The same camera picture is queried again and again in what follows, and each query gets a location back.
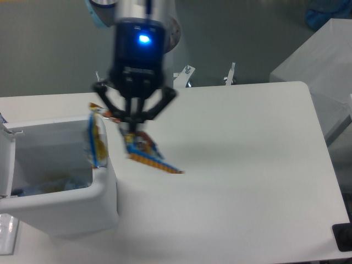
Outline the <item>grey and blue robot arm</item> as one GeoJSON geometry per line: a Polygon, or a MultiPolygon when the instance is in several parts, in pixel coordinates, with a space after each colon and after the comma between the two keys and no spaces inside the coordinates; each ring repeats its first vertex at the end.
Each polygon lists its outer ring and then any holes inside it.
{"type": "Polygon", "coordinates": [[[165,54],[171,46],[168,1],[86,1],[97,25],[114,28],[108,78],[93,84],[126,133],[154,120],[176,97],[165,54]]]}

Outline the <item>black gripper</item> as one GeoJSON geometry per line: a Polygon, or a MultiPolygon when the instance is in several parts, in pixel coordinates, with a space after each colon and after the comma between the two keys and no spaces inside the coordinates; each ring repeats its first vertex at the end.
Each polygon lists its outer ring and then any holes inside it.
{"type": "Polygon", "coordinates": [[[163,24],[143,18],[122,18],[115,25],[115,44],[109,78],[125,99],[124,110],[116,107],[107,95],[108,82],[97,81],[92,89],[108,109],[107,117],[124,123],[127,132],[136,132],[138,124],[154,120],[178,95],[163,87],[162,97],[147,111],[131,111],[131,98],[149,98],[164,84],[163,56],[166,29],[163,24]]]}

